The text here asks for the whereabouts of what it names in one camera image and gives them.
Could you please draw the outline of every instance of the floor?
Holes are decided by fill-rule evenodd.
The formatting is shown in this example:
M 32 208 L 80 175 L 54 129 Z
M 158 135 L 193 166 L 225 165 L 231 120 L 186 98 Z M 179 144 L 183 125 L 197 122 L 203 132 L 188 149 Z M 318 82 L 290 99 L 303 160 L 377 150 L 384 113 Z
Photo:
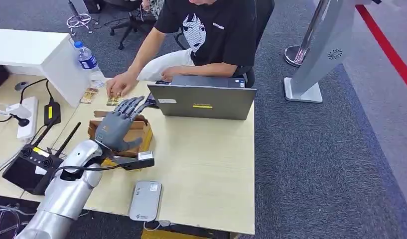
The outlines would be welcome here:
M 0 28 L 67 32 L 66 3 L 43 2 L 0 1 Z M 296 68 L 282 54 L 300 43 L 316 1 L 275 2 L 255 63 L 256 235 L 246 238 L 407 239 L 406 85 L 357 13 L 353 52 L 320 81 L 324 103 L 287 102 L 282 80 Z M 84 11 L 80 0 L 75 5 Z M 407 0 L 368 10 L 407 63 Z M 126 15 L 106 9 L 100 22 L 121 17 Z M 133 34 L 120 51 L 120 34 L 109 36 L 103 27 L 73 38 L 84 41 L 112 77 L 128 67 L 143 41 Z M 178 49 L 168 36 L 160 54 Z M 169 230 L 227 238 L 191 227 Z M 76 223 L 69 238 L 137 239 L 140 233 L 141 225 L 128 218 L 92 213 Z

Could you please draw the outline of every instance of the laptop logo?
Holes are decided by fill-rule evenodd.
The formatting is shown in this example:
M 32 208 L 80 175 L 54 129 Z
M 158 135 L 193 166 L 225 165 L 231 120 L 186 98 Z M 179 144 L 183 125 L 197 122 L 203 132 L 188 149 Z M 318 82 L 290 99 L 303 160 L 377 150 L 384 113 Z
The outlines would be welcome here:
M 210 104 L 194 104 L 193 108 L 212 109 L 213 107 Z

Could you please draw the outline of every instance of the man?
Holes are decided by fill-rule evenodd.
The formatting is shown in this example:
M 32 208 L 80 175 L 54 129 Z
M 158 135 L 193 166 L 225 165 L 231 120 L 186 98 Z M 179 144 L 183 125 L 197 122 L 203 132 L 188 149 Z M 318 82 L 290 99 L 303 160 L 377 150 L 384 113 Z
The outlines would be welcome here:
M 190 48 L 151 60 L 180 27 Z M 165 0 L 132 65 L 107 82 L 107 93 L 124 96 L 137 81 L 175 75 L 231 77 L 238 67 L 253 66 L 255 48 L 254 0 Z

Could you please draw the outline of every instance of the man's arm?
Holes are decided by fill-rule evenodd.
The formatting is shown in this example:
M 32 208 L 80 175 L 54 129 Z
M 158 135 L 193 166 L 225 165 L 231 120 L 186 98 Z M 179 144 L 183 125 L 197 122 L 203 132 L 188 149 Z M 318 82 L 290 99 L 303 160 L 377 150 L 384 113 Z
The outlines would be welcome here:
M 203 66 L 174 66 L 166 69 L 162 73 L 162 78 L 170 81 L 175 75 L 232 77 L 236 69 L 236 65 L 230 65 L 224 62 Z
M 137 77 L 143 67 L 158 53 L 166 34 L 155 27 L 147 35 L 129 69 L 107 82 L 107 94 L 125 95 L 137 85 Z

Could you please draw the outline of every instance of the bottle cap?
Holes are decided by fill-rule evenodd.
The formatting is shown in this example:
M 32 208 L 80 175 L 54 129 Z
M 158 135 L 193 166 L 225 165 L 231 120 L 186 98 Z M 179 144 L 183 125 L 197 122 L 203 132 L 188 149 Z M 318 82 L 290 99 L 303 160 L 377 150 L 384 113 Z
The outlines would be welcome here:
M 76 41 L 76 42 L 74 42 L 74 46 L 75 46 L 76 48 L 83 47 L 83 42 L 81 42 L 81 41 Z

